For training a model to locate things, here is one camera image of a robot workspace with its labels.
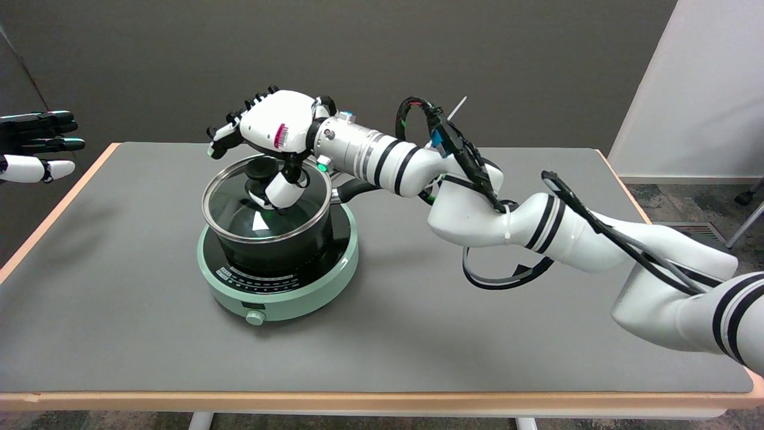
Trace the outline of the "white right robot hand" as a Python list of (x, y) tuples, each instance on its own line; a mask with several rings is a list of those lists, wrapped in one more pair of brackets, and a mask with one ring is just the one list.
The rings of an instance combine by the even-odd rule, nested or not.
[(307, 180), (302, 179), (303, 163), (313, 155), (314, 124), (336, 115), (338, 109), (328, 96), (311, 97), (272, 86), (245, 101), (245, 108), (226, 115), (226, 125), (208, 128), (208, 156), (222, 158), (228, 150), (248, 144), (265, 155), (283, 161), (283, 167), (265, 190), (250, 193), (251, 199), (267, 209), (291, 207), (300, 199)]

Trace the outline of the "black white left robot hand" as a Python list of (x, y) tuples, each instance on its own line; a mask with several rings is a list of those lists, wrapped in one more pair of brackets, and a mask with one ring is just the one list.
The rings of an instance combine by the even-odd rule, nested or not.
[(66, 136), (76, 130), (78, 124), (69, 110), (3, 115), (2, 182), (50, 183), (72, 174), (76, 169), (74, 161), (44, 159), (39, 155), (85, 149), (84, 139)]

